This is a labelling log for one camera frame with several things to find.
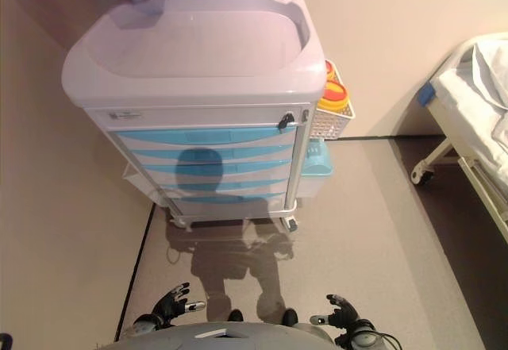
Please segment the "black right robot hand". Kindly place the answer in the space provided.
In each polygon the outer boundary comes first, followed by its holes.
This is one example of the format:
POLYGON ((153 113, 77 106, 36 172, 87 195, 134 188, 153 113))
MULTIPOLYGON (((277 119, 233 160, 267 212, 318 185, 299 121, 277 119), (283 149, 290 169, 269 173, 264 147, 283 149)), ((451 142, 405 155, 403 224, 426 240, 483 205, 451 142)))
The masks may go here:
POLYGON ((338 294, 327 294, 326 299, 335 306, 329 315, 313 315, 310 317, 312 325, 330 325, 339 329, 346 329, 359 319, 354 306, 338 294))

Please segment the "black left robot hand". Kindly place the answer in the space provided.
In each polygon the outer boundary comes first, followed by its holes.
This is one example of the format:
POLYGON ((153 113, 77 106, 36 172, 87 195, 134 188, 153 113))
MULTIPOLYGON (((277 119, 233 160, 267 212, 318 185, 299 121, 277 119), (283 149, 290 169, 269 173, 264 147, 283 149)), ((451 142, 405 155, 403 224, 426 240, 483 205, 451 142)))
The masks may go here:
POLYGON ((169 326, 171 321, 185 313, 194 313, 206 308, 203 301, 189 302, 190 284, 181 283, 167 292, 153 307, 155 314, 162 325, 169 326))

